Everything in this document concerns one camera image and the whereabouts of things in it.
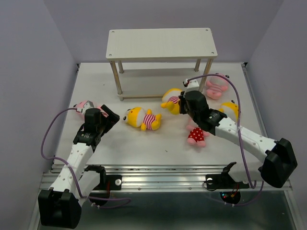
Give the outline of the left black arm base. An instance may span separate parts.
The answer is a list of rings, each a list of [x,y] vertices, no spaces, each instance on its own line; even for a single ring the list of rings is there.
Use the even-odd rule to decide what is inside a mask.
[[[103,199],[109,199],[112,191],[120,191],[122,184],[122,176],[116,175],[106,175],[106,179],[101,181],[97,185],[89,196],[98,197]]]

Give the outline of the yellow plush pink-striped shirt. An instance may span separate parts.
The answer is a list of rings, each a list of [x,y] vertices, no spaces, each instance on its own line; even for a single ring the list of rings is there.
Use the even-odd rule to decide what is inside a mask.
[[[161,126],[162,115],[154,114],[151,109],[143,109],[142,107],[134,107],[125,112],[123,121],[134,127],[145,130],[158,130]]]

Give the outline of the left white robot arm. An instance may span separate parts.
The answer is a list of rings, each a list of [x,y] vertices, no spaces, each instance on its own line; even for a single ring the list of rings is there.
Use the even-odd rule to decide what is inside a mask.
[[[64,163],[57,179],[38,195],[38,206],[43,226],[74,229],[79,224],[82,205],[94,188],[106,185],[106,173],[102,166],[86,167],[101,138],[120,119],[118,114],[106,105],[87,108],[84,123],[73,140],[67,160],[54,159]]]

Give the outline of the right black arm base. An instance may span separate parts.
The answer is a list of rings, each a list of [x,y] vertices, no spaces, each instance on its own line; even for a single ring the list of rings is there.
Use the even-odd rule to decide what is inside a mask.
[[[222,201],[231,205],[238,205],[241,199],[240,189],[248,189],[249,184],[235,182],[229,175],[231,168],[236,165],[236,162],[231,162],[223,168],[220,174],[208,174],[205,176],[205,181],[202,187],[208,191],[222,190],[220,197]]]

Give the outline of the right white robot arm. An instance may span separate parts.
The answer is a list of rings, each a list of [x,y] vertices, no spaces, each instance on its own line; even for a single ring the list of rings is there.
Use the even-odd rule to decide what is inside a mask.
[[[297,167],[297,160],[290,141],[274,140],[250,131],[226,114],[210,109],[205,96],[199,91],[182,92],[179,112],[188,114],[203,131],[226,139],[256,157],[262,166],[261,178],[275,188],[281,188]]]

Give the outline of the yellow plush red-striped shirt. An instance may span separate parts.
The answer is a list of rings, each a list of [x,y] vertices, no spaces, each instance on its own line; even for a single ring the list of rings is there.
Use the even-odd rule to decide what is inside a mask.
[[[182,90],[178,88],[168,90],[162,97],[161,107],[167,109],[173,115],[178,115],[181,92]]]

